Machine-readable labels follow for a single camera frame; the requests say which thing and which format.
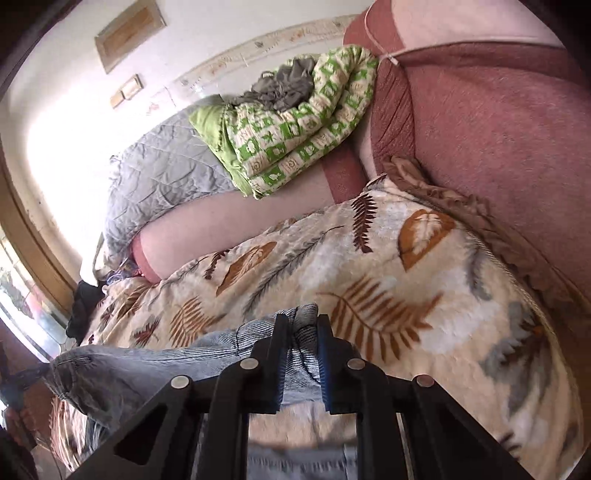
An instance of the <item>denim fabric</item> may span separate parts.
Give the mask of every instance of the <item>denim fabric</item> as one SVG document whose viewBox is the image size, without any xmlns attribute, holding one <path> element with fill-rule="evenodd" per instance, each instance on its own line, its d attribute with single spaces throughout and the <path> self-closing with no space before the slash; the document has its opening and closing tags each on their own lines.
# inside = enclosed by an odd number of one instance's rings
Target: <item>denim fabric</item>
<svg viewBox="0 0 591 480">
<path fill-rule="evenodd" d="M 282 310 L 245 323 L 234 330 L 204 335 L 189 348 L 151 351 L 88 345 L 66 352 L 50 364 L 44 380 L 61 399 L 107 432 L 115 432 L 176 375 L 193 380 L 219 375 L 224 368 L 250 355 L 257 340 L 270 336 L 274 320 L 284 313 L 291 323 L 291 345 L 285 369 L 283 404 L 322 401 L 316 359 L 315 304 Z M 92 446 L 104 438 L 92 434 Z M 250 445 L 249 478 L 351 479 L 356 478 L 355 448 L 276 452 Z"/>
</svg>

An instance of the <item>white wall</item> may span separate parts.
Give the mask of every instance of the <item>white wall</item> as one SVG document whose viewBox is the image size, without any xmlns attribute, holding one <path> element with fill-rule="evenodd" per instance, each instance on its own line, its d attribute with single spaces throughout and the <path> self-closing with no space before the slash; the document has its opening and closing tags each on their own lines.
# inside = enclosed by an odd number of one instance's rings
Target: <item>white wall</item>
<svg viewBox="0 0 591 480">
<path fill-rule="evenodd" d="M 0 136 L 15 184 L 34 222 L 54 237 L 50 246 L 61 250 L 60 259 L 69 257 L 68 270 L 77 271 L 80 255 L 93 248 L 102 226 L 109 157 L 170 114 L 146 116 L 146 99 L 250 38 L 355 14 L 369 3 L 158 0 L 168 26 L 107 75 L 94 37 L 132 0 L 83 0 L 40 41 L 0 105 Z M 113 110 L 109 98 L 136 73 L 145 89 Z"/>
</svg>

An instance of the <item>green patterned blanket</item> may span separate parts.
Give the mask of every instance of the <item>green patterned blanket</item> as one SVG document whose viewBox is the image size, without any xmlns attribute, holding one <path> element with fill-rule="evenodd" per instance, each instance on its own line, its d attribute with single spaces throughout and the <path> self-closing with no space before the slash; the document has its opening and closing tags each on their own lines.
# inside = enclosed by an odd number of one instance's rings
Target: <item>green patterned blanket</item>
<svg viewBox="0 0 591 480">
<path fill-rule="evenodd" d="M 377 66 L 365 48 L 335 48 L 318 58 L 314 91 L 298 107 L 276 112 L 258 103 L 209 105 L 189 120 L 234 184 L 245 195 L 260 198 L 349 136 L 371 102 Z"/>
</svg>

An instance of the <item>brown ruffled fabric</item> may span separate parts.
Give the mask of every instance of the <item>brown ruffled fabric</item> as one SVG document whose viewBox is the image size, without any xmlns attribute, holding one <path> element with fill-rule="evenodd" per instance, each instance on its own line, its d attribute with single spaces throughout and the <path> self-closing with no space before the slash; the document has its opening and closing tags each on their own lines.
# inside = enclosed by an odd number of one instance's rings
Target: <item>brown ruffled fabric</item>
<svg viewBox="0 0 591 480">
<path fill-rule="evenodd" d="M 579 387 L 587 441 L 591 433 L 591 302 L 519 232 L 491 216 L 487 201 L 432 185 L 415 159 L 392 157 L 384 167 L 399 189 L 477 234 L 545 310 Z"/>
</svg>

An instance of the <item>metal bolt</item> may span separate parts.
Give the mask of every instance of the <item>metal bolt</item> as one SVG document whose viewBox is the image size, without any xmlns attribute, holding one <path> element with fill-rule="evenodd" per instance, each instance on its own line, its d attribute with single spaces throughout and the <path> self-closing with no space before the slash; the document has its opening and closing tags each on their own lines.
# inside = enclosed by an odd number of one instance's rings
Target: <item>metal bolt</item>
<svg viewBox="0 0 591 480">
<path fill-rule="evenodd" d="M 417 383 L 420 387 L 429 388 L 435 384 L 435 380 L 433 380 L 433 377 L 431 375 L 418 375 Z"/>
<path fill-rule="evenodd" d="M 254 370 L 258 367 L 258 360 L 256 358 L 245 358 L 242 362 L 240 362 L 240 366 L 244 370 Z"/>
<path fill-rule="evenodd" d="M 362 370 L 365 368 L 365 362 L 360 358 L 352 358 L 347 362 L 347 367 L 351 370 Z"/>
<path fill-rule="evenodd" d="M 179 375 L 174 377 L 170 381 L 170 386 L 173 388 L 177 388 L 178 390 L 185 388 L 189 384 L 189 378 L 185 377 L 184 375 Z"/>
</svg>

